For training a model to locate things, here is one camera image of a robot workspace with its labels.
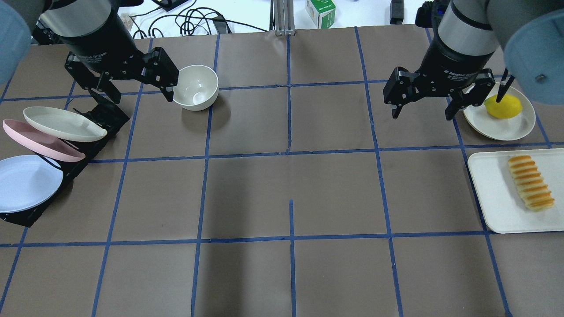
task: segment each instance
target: pink plate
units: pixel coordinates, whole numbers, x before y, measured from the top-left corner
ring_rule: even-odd
[[[35,153],[45,155],[62,162],[78,162],[86,156],[60,139],[43,133],[26,122],[5,119],[4,131],[14,141]]]

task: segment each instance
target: white rectangular tray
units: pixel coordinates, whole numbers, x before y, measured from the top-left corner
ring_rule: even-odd
[[[515,155],[535,160],[555,199],[552,208],[533,212],[525,207],[507,163]],[[475,153],[468,159],[468,168],[491,230],[499,234],[564,230],[564,149]]]

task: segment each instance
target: robotic arm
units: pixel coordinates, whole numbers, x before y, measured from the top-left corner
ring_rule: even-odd
[[[42,20],[70,48],[65,69],[83,89],[106,93],[119,103],[121,93],[110,80],[135,79],[158,87],[166,100],[172,101],[178,68],[162,47],[147,54],[139,51],[118,17],[117,7],[114,0],[0,0],[2,20],[8,21],[7,25],[20,26],[15,30],[20,35],[12,36],[20,44],[8,41],[16,49],[7,58],[12,58],[12,64],[2,66],[0,82],[7,80],[25,56],[29,30],[41,14]],[[90,70],[100,75],[95,76]]]
[[[564,103],[564,1],[428,1],[416,24],[433,27],[434,38],[419,70],[396,67],[384,87],[393,118],[405,104],[427,96],[452,98],[447,120],[469,105],[481,105],[495,83],[491,70],[483,67],[499,45],[525,95]],[[506,90],[500,88],[501,98]]]

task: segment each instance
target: black stand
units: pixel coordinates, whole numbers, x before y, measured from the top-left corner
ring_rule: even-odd
[[[68,142],[76,147],[80,152],[84,153],[86,157],[79,162],[73,163],[57,161],[61,167],[54,168],[59,168],[63,171],[63,180],[59,189],[53,194],[53,196],[38,206],[28,210],[9,214],[0,213],[0,219],[19,224],[21,226],[31,227],[33,223],[35,223],[35,221],[37,221],[37,219],[39,219],[39,217],[43,214],[45,209],[47,209],[47,207],[53,202],[57,195],[60,194],[61,191],[63,191],[63,189],[65,189],[65,187],[82,172],[90,160],[92,160],[98,152],[104,148],[108,141],[117,134],[121,127],[129,121],[129,117],[121,109],[119,109],[117,105],[93,91],[90,91],[90,95],[92,95],[98,105],[86,113],[81,113],[76,109],[75,111],[106,129],[108,134],[103,139],[96,142]]]

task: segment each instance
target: metal post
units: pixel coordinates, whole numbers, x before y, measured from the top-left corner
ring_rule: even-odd
[[[294,35],[294,2],[293,0],[274,0],[274,22],[277,36]]]

